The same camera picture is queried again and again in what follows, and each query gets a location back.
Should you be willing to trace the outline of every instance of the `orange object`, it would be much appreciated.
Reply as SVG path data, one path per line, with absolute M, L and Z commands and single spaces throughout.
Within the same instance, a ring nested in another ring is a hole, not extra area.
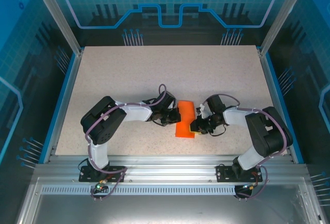
M 175 137 L 195 138 L 195 133 L 190 132 L 190 124 L 195 120 L 194 103 L 191 101 L 179 101 L 177 107 L 181 115 L 181 122 L 176 124 Z

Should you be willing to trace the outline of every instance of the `metal vent grille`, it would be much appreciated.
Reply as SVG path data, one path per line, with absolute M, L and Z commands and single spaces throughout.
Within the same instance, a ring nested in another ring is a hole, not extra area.
M 106 195 L 113 186 L 99 195 Z M 48 185 L 43 186 L 43 195 L 89 195 L 90 185 L 66 186 Z M 114 195 L 235 195 L 235 187 L 227 185 L 120 185 Z

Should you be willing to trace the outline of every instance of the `work surface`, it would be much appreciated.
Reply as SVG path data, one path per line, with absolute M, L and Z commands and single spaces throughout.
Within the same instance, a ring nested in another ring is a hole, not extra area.
M 80 120 L 102 97 L 140 102 L 157 97 L 161 83 L 195 107 L 215 93 L 233 95 L 241 107 L 272 105 L 255 46 L 86 47 L 56 154 L 87 155 Z M 239 126 L 227 127 L 220 137 L 188 139 L 175 137 L 175 124 L 134 121 L 122 123 L 108 144 L 111 155 L 229 155 L 245 152 L 252 142 L 248 130 Z

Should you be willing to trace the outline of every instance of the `glass panel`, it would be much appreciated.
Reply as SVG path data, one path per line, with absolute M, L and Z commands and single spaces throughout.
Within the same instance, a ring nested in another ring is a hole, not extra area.
M 329 175 L 329 0 L 298 0 L 269 54 L 310 174 L 325 171 Z M 320 198 L 328 198 L 329 191 L 323 193 Z M 325 210 L 329 218 L 329 208 Z
M 85 46 L 260 45 L 284 0 L 57 1 Z
M 301 201 L 297 187 L 273 185 L 248 202 L 238 201 L 234 196 L 167 195 L 111 196 L 95 204 L 87 195 L 49 195 L 41 196 L 34 224 L 109 223 L 109 220 L 117 220 L 116 223 L 307 224 L 310 222 Z
M 42 0 L 0 0 L 0 10 L 1 222 L 14 223 L 72 51 Z

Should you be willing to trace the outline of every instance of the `black mounting bracket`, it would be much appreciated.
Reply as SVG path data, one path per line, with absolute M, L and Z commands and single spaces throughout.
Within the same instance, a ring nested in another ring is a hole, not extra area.
M 118 171 L 124 169 L 124 166 L 107 166 L 105 170 L 107 171 Z M 79 175 L 79 182 L 99 182 L 105 178 L 107 178 L 110 174 L 102 173 L 100 171 L 95 170 L 91 166 L 82 166 Z M 110 178 L 108 178 L 108 182 L 116 183 L 121 176 L 120 173 L 113 174 Z
M 260 168 L 251 168 L 246 171 L 243 176 L 237 178 L 232 166 L 219 165 L 216 166 L 216 176 L 218 183 L 254 183 L 256 178 L 253 176 L 252 172 L 257 173 L 258 182 L 262 182 L 262 174 Z

